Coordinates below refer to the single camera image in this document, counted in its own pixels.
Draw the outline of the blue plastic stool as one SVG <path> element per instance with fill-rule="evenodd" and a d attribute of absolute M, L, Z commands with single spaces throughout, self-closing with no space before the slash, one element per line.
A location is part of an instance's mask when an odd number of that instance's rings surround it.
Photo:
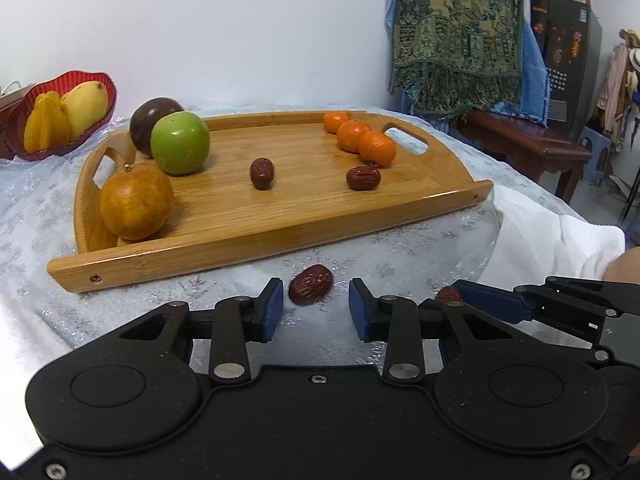
<path fill-rule="evenodd" d="M 611 155 L 610 138 L 585 127 L 578 138 L 578 143 L 589 151 L 589 159 L 582 170 L 582 180 L 585 184 L 600 186 L 604 180 L 606 164 Z"/>

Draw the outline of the snowflake lace tablecloth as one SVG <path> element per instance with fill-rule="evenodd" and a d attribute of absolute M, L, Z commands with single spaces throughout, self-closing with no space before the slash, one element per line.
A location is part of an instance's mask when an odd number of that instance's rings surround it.
<path fill-rule="evenodd" d="M 477 280 L 495 253 L 505 188 L 560 216 L 570 207 L 511 167 L 385 110 L 398 154 L 371 192 L 352 191 L 355 155 L 318 112 L 218 115 L 205 167 L 172 180 L 175 207 L 144 242 L 105 229 L 99 180 L 141 162 L 128 134 L 108 126 L 73 156 L 1 167 L 1 310 L 26 368 L 46 364 L 171 300 L 208 309 L 250 296 L 314 264 L 333 274 L 316 304 L 286 304 L 276 338 L 250 348 L 254 364 L 378 364 L 382 344 L 358 339 L 348 284 L 413 300 L 460 278 Z"/>

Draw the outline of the green apple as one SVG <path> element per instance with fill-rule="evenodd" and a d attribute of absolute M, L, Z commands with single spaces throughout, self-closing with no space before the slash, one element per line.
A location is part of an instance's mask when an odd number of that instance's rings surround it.
<path fill-rule="evenodd" d="M 169 114 L 154 125 L 151 153 L 165 174 L 185 176 L 199 170 L 208 159 L 210 137 L 201 117 L 182 110 Z"/>

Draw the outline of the green patterned fringed cloth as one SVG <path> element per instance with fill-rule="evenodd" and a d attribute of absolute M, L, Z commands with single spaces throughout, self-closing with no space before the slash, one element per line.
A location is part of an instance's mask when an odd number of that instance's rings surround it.
<path fill-rule="evenodd" d="M 395 0 L 390 88 L 456 118 L 521 95 L 523 0 Z"/>

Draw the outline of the large dull orange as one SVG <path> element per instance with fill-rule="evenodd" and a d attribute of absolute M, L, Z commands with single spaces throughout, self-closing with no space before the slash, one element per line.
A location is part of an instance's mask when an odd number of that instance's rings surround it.
<path fill-rule="evenodd" d="M 144 240 L 168 221 L 174 206 L 171 182 L 157 166 L 125 165 L 101 190 L 100 214 L 107 229 L 123 240 Z"/>

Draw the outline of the dark wooden chair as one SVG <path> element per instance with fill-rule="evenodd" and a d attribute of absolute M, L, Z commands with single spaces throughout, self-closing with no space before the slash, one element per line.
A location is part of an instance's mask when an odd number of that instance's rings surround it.
<path fill-rule="evenodd" d="M 525 119 L 472 110 L 454 126 L 465 139 L 477 142 L 529 180 L 538 182 L 545 172 L 558 172 L 554 194 L 567 204 L 590 159 L 590 151 L 582 145 Z"/>

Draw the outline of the mandarin orange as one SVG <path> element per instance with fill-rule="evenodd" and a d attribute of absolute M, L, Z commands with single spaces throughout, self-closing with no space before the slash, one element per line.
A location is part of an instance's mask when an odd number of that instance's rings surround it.
<path fill-rule="evenodd" d="M 360 136 L 358 154 L 365 162 L 379 167 L 389 167 L 396 158 L 395 142 L 381 131 L 368 131 Z"/>
<path fill-rule="evenodd" d="M 348 120 L 349 114 L 344 110 L 328 110 L 322 118 L 323 128 L 326 132 L 335 134 L 341 125 Z"/>
<path fill-rule="evenodd" d="M 362 136 L 371 130 L 370 126 L 360 120 L 349 119 L 343 122 L 336 132 L 337 147 L 347 153 L 358 154 Z"/>

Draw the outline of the yellow mango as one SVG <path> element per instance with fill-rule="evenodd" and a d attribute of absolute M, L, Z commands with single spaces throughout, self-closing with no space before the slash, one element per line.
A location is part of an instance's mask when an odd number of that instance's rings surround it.
<path fill-rule="evenodd" d="M 72 138 L 81 136 L 88 128 L 104 118 L 108 109 L 105 84 L 98 80 L 82 82 L 61 98 Z"/>

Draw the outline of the white towel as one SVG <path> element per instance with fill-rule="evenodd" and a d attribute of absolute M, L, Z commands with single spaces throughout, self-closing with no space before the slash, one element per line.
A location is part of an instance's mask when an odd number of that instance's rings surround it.
<path fill-rule="evenodd" d="M 623 231 L 557 214 L 499 185 L 492 202 L 500 229 L 478 281 L 504 290 L 540 285 L 549 276 L 600 280 L 625 252 Z"/>

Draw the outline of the wooden serving tray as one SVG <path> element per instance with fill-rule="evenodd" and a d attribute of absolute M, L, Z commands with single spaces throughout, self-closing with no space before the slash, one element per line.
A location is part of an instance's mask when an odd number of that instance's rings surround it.
<path fill-rule="evenodd" d="M 87 156 L 74 199 L 76 252 L 47 270 L 68 292 L 92 292 L 221 268 L 344 240 L 448 214 L 486 200 L 492 184 L 475 180 L 457 156 L 424 128 L 385 113 L 359 112 L 378 130 L 395 128 L 423 142 L 400 148 L 372 191 L 353 191 L 347 171 L 357 157 L 341 151 L 318 110 L 237 114 L 207 119 L 210 157 L 196 174 L 175 177 L 175 209 L 149 240 L 125 242 L 100 215 L 94 175 L 104 158 L 143 164 L 126 130 L 110 133 Z M 259 191 L 250 164 L 274 166 Z"/>

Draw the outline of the yellow starfruit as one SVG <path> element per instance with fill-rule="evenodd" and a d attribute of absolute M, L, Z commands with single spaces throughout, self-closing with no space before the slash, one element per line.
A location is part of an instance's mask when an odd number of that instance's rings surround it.
<path fill-rule="evenodd" d="M 24 149 L 32 154 L 62 148 L 72 140 L 72 130 L 56 91 L 41 93 L 29 114 L 24 130 Z"/>

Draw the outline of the red jujube date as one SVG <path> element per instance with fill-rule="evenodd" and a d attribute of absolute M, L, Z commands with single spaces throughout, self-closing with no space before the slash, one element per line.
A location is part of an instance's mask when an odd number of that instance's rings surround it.
<path fill-rule="evenodd" d="M 334 284 L 333 273 L 322 264 L 303 270 L 288 285 L 288 298 L 296 306 L 309 306 L 324 298 Z"/>
<path fill-rule="evenodd" d="M 435 296 L 434 300 L 439 304 L 446 304 L 450 301 L 461 301 L 461 294 L 454 286 L 443 287 Z"/>
<path fill-rule="evenodd" d="M 256 158 L 250 164 L 250 180 L 259 191 L 269 190 L 274 180 L 274 166 L 270 159 Z"/>
<path fill-rule="evenodd" d="M 353 191 L 372 191 L 380 184 L 381 174 L 372 166 L 356 166 L 347 171 L 346 182 Z"/>

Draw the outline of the red fruit bowl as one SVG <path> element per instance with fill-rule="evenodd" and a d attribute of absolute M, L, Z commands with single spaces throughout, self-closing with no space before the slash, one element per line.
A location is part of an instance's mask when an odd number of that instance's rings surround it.
<path fill-rule="evenodd" d="M 98 80 L 105 84 L 108 94 L 108 109 L 104 118 L 88 128 L 78 138 L 72 138 L 70 143 L 62 146 L 62 148 L 52 148 L 52 150 L 43 150 L 32 154 L 27 153 L 24 149 L 24 130 L 27 118 L 35 106 L 37 96 L 41 93 L 56 91 L 62 98 L 66 92 L 69 92 L 78 84 L 90 80 Z M 61 156 L 70 153 L 81 144 L 84 144 L 96 130 L 99 130 L 110 121 L 114 113 L 116 96 L 117 90 L 114 82 L 104 73 L 86 73 L 82 70 L 70 70 L 52 80 L 36 84 L 26 93 L 21 103 L 12 110 L 6 120 L 6 145 L 13 155 L 30 162 L 32 160 L 41 160 L 51 155 Z"/>

